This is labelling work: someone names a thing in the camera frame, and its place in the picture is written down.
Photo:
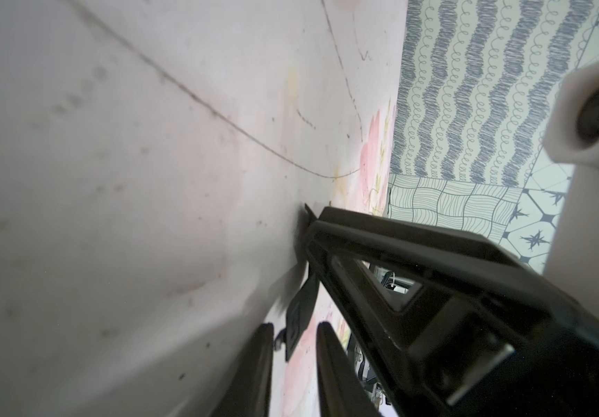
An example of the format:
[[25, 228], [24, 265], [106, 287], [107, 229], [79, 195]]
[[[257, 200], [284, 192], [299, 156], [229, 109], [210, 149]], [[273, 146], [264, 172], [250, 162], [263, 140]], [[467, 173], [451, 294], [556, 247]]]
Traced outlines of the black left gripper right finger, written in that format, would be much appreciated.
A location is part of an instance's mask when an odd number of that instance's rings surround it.
[[316, 356], [321, 416], [379, 416], [362, 389], [331, 323], [317, 328]]

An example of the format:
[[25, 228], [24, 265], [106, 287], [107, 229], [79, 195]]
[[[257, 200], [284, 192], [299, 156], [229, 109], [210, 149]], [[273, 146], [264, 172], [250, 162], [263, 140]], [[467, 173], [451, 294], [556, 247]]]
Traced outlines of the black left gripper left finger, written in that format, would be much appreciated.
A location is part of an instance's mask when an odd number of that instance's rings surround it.
[[212, 416], [269, 415], [274, 328], [271, 323], [261, 324], [240, 357], [240, 364], [231, 385], [226, 390]]

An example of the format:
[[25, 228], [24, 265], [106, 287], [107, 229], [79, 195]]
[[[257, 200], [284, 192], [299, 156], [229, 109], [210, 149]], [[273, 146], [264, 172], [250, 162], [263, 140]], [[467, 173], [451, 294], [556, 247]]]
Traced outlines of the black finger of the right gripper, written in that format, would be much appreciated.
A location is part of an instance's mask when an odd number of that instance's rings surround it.
[[483, 236], [327, 207], [304, 248], [400, 416], [599, 416], [599, 319]]

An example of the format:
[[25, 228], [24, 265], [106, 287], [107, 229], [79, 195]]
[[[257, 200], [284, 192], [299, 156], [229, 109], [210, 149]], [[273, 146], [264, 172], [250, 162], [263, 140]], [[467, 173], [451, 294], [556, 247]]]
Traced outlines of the silver laptop with black keyboard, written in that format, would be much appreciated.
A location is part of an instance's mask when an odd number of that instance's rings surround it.
[[396, 101], [404, 1], [0, 1], [0, 416], [207, 416]]

